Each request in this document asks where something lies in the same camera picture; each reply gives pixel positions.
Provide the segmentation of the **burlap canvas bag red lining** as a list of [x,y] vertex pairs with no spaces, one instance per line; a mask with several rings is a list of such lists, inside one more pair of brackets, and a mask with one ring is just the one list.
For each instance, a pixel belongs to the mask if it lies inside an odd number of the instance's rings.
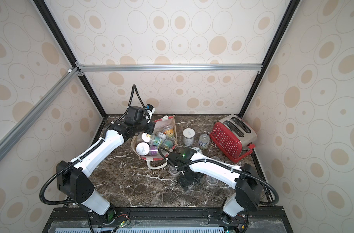
[[[131,148],[135,152],[139,159],[146,161],[147,166],[151,170],[160,170],[168,165],[167,162],[164,164],[153,167],[151,162],[155,161],[164,161],[168,156],[168,153],[162,151],[159,153],[159,148],[164,148],[168,151],[173,151],[177,144],[177,128],[175,122],[175,116],[164,116],[160,119],[157,119],[155,122],[154,132],[152,134],[147,134],[141,132],[138,136],[133,137],[131,141]],[[163,128],[167,125],[172,125],[175,129],[175,136],[168,138],[163,133]]]

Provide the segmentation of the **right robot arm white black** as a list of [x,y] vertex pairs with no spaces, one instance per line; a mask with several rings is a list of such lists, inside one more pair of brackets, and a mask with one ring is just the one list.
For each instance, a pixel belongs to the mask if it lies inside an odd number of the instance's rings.
[[260,179],[256,170],[249,164],[244,166],[226,164],[192,148],[185,148],[181,152],[159,148],[158,152],[167,164],[181,173],[178,183],[186,191],[192,183],[200,181],[204,175],[234,189],[235,193],[226,199],[222,207],[226,216],[236,217],[244,210],[257,211],[259,205],[273,206],[279,202],[279,194],[275,188]]

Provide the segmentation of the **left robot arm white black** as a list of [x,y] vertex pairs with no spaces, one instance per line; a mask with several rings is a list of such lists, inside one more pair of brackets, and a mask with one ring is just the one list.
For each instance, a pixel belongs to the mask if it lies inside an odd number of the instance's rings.
[[[104,137],[70,162],[61,161],[56,173],[41,187],[39,198],[46,205],[76,204],[88,213],[100,217],[105,224],[115,219],[114,206],[96,190],[89,177],[98,165],[116,148],[139,133],[152,133],[155,123],[151,120],[155,108],[142,103],[140,107],[129,104],[122,116],[112,122]],[[57,189],[69,200],[50,201],[45,197],[48,186],[57,182]]]

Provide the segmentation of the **large white lid canister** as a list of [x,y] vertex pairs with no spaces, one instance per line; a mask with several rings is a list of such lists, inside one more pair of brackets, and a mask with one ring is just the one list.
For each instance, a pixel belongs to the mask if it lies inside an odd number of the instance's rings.
[[191,128],[183,130],[183,144],[185,146],[191,146],[194,143],[195,131]]

